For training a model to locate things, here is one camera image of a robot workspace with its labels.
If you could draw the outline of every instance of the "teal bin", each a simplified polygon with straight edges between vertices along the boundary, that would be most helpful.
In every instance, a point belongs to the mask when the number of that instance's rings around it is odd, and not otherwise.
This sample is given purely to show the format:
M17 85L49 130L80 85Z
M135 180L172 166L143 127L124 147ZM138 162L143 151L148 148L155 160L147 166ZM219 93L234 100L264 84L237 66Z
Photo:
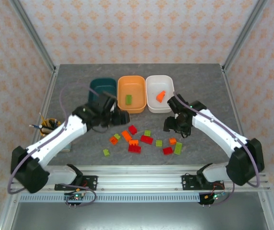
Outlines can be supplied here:
M90 82L90 88L96 91L98 94L103 91L117 96L117 82L112 78L97 78ZM93 102L97 99L97 96L89 91L88 102Z

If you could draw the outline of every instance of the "red block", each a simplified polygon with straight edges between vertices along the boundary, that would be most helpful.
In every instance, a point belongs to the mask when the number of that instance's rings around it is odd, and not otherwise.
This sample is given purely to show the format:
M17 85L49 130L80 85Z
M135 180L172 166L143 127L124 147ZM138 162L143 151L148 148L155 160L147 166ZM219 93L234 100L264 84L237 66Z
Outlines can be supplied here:
M137 133L137 129L135 126L130 126L128 128L128 131L132 134L132 135L135 135Z
M170 154L173 154L173 150L171 147L167 147L167 148L164 148L162 149L164 151L164 155L170 155Z
M149 145L153 143L153 138L150 138L148 136L142 135L140 141L145 142Z
M129 145L128 146L128 151L140 154L141 153L141 147L140 146L136 146L136 145Z

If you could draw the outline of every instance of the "plastic bin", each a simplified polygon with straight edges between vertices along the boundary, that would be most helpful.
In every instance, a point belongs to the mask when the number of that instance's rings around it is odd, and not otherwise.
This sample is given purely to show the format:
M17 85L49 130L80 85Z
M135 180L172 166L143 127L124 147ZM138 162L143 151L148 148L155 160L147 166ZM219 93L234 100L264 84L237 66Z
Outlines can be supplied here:
M126 95L132 95L131 105ZM118 80L118 106L130 114L141 113L147 105L146 81L141 76L123 76Z
M110 93L111 95L117 96L117 82L112 78L97 78L91 81L90 88L95 90L98 94L103 91ZM95 101L97 96L89 91L88 101Z
M171 112L167 101L173 96L174 86L173 80L167 75L152 75L146 79L146 90L147 90L147 103L148 109L152 113L168 113ZM156 100L156 96L165 91L165 97L162 102Z

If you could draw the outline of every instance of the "orange patterned wall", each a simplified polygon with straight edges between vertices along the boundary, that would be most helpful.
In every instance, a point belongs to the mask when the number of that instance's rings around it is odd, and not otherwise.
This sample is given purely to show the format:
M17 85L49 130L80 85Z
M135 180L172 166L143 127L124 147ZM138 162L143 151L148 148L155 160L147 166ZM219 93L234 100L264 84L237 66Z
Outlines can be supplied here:
M274 0L269 0L228 71L245 134L263 144L266 171L274 185Z
M33 137L50 71L8 0L0 0L0 212L11 152Z
M257 0L22 0L56 65L221 63Z

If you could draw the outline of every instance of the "orange bin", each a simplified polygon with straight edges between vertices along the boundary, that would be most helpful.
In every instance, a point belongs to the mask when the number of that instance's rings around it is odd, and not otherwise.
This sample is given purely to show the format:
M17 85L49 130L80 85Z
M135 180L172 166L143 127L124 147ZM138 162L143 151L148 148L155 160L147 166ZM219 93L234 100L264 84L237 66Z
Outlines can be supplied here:
M126 96L132 95L132 103L126 104ZM118 106L130 114L141 113L147 105L146 81L141 76L123 76L118 80Z

